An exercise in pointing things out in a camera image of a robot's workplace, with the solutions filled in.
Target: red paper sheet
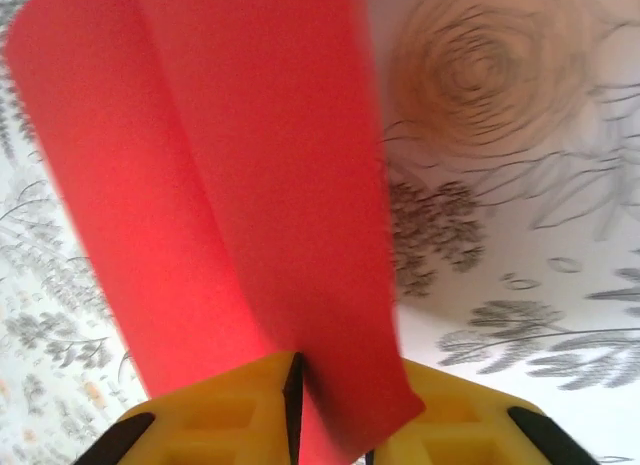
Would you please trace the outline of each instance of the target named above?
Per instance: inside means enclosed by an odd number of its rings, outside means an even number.
[[[347,463],[421,408],[353,4],[35,0],[8,46],[151,393],[301,350],[303,464]]]

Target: yellow plastic part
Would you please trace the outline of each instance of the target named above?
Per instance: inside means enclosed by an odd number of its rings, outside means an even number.
[[[425,411],[374,450],[375,465],[549,465],[507,415],[534,405],[409,360]]]
[[[282,352],[145,402],[155,421],[119,465],[289,465]]]

